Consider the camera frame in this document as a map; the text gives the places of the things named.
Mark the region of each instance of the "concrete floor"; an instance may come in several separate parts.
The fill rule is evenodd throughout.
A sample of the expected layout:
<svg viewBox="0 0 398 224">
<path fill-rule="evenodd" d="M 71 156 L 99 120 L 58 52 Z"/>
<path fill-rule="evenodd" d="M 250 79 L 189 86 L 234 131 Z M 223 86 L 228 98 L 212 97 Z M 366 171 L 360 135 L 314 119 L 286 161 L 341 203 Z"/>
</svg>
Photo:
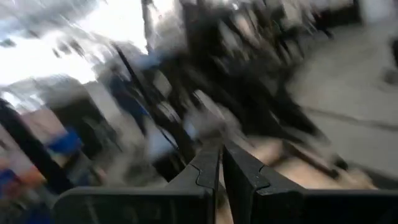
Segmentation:
<svg viewBox="0 0 398 224">
<path fill-rule="evenodd" d="M 330 138 L 329 153 L 398 176 L 398 86 L 382 80 L 393 67 L 394 22 L 335 30 L 316 40 L 292 91 Z"/>
</svg>

